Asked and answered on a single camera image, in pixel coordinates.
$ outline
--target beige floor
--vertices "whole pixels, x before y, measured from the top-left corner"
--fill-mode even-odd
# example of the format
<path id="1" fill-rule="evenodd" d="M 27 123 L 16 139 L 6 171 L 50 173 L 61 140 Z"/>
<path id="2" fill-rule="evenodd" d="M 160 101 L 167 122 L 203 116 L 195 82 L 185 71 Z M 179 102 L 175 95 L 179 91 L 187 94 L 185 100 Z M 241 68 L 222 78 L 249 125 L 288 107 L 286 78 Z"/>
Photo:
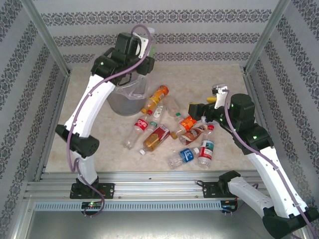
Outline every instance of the beige floor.
<path id="1" fill-rule="evenodd" d="M 88 82 L 89 67 L 78 67 L 72 71 L 59 123 L 64 124 L 76 108 Z M 211 86 L 226 83 L 232 93 L 246 93 L 245 84 L 238 65 L 187 65 L 187 66 L 155 66 L 148 75 L 150 81 L 149 94 L 161 84 L 166 84 L 169 94 L 174 96 L 182 109 L 187 113 L 189 102 L 205 103 L 206 97 L 211 96 Z M 144 135 L 136 146 L 128 151 L 121 143 L 131 130 L 141 113 L 130 117 L 114 113 L 106 101 L 97 116 L 91 135 L 100 140 L 100 147 L 95 154 L 96 170 L 103 171 L 169 171 L 166 159 L 185 147 L 179 140 L 167 138 L 154 152 L 141 156 L 139 149 Z M 173 130 L 176 123 L 167 112 L 162 123 Z M 252 163 L 235 146 L 232 137 L 220 126 L 215 127 L 215 148 L 209 170 L 245 170 L 255 169 Z M 198 147 L 201 137 L 190 144 Z M 178 171 L 203 170 L 196 165 L 196 160 L 178 168 Z M 55 135 L 46 172 L 68 172 L 66 161 L 66 144 Z"/>

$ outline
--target metal base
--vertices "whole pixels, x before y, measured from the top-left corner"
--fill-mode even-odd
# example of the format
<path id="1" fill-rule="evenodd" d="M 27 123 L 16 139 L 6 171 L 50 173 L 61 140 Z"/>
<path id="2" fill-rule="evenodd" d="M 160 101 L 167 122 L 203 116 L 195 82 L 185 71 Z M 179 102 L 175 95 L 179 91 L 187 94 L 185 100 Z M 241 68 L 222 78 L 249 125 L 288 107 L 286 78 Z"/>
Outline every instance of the metal base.
<path id="1" fill-rule="evenodd" d="M 114 198 L 106 200 L 105 213 L 92 219 L 81 214 L 82 203 L 89 200 L 69 198 L 76 173 L 43 173 L 39 182 L 28 183 L 10 238 L 150 239 L 153 233 L 157 238 L 174 234 L 175 239 L 270 239 L 250 207 L 225 217 L 219 210 L 226 198 L 204 198 L 196 182 L 217 182 L 225 172 L 100 173 L 100 183 L 115 183 L 116 187 Z M 257 171 L 239 173 L 268 195 Z M 307 233 L 306 228 L 302 230 L 299 236 Z"/>

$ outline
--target striped wall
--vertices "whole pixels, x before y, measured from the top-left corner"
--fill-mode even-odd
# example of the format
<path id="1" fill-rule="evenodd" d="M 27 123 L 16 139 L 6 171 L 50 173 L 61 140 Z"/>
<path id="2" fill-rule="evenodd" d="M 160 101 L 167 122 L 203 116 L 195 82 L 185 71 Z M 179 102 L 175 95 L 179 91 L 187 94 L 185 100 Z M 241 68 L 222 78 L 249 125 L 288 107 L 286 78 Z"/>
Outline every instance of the striped wall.
<path id="1" fill-rule="evenodd" d="M 69 67 L 87 65 L 138 23 L 158 64 L 245 65 L 278 0 L 35 0 Z"/>
<path id="2" fill-rule="evenodd" d="M 64 76 L 18 0 L 0 1 L 0 239 L 34 179 Z"/>
<path id="3" fill-rule="evenodd" d="M 319 0 L 291 1 L 250 72 L 289 178 L 319 206 Z M 319 222 L 315 221 L 317 235 Z"/>

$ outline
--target gray trash can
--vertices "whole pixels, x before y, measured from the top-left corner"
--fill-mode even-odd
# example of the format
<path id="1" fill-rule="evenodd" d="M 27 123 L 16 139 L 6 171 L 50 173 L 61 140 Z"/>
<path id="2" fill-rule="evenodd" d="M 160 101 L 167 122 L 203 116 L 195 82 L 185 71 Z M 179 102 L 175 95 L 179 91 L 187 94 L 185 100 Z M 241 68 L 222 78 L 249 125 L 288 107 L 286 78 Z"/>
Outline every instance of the gray trash can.
<path id="1" fill-rule="evenodd" d="M 129 80 L 124 77 L 120 84 Z M 110 93 L 107 100 L 111 109 L 121 116 L 135 115 L 141 111 L 147 99 L 148 83 L 146 77 L 132 73 L 131 81 L 123 86 L 117 86 Z"/>

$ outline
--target crushed plastic bottle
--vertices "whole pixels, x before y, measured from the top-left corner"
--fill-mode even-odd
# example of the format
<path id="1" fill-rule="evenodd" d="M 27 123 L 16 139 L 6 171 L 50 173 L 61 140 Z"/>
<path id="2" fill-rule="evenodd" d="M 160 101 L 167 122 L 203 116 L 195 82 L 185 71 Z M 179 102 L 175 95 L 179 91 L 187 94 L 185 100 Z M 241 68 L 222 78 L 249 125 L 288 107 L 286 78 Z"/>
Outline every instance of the crushed plastic bottle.
<path id="1" fill-rule="evenodd" d="M 153 110 L 155 106 L 163 99 L 167 94 L 169 90 L 167 86 L 161 85 L 158 90 L 147 99 L 144 108 L 142 108 L 142 112 L 145 114 L 148 110 Z"/>
<path id="2" fill-rule="evenodd" d="M 174 117 L 177 123 L 184 120 L 183 116 L 180 114 L 180 109 L 172 96 L 166 96 L 163 99 L 163 104 L 166 106 L 168 114 Z"/>
<path id="3" fill-rule="evenodd" d="M 146 127 L 149 125 L 150 119 L 152 117 L 152 113 L 153 113 L 152 111 L 148 111 L 147 114 L 142 115 L 137 120 L 129 136 L 123 142 L 124 147 L 128 149 L 131 149 L 134 147 L 138 138 L 141 136 L 141 134 L 144 132 Z"/>
<path id="4" fill-rule="evenodd" d="M 141 155 L 146 152 L 153 152 L 168 136 L 170 132 L 163 124 L 157 127 L 143 142 L 143 148 L 140 150 Z"/>
<path id="5" fill-rule="evenodd" d="M 163 114 L 164 114 L 163 104 L 160 102 L 158 103 L 156 110 L 154 111 L 152 115 L 147 131 L 154 132 L 154 130 L 157 128 L 158 124 L 160 123 L 160 119 Z"/>
<path id="6" fill-rule="evenodd" d="M 178 124 L 176 129 L 170 134 L 173 139 L 177 139 L 179 136 L 188 132 L 195 124 L 196 120 L 193 119 L 191 116 L 188 116 L 182 122 Z"/>
<path id="7" fill-rule="evenodd" d="M 202 168 L 209 168 L 212 160 L 214 150 L 213 131 L 213 124 L 208 123 L 208 128 L 203 134 L 203 140 L 201 142 L 198 156 L 199 166 Z"/>
<path id="8" fill-rule="evenodd" d="M 198 148 L 186 148 L 181 152 L 176 153 L 172 157 L 170 157 L 168 161 L 168 165 L 171 169 L 176 169 L 183 164 L 186 164 L 192 161 L 199 154 Z"/>
<path id="9" fill-rule="evenodd" d="M 180 142 L 183 145 L 189 145 L 195 141 L 203 132 L 207 130 L 207 125 L 203 124 L 196 128 L 191 128 L 188 132 L 179 137 Z"/>

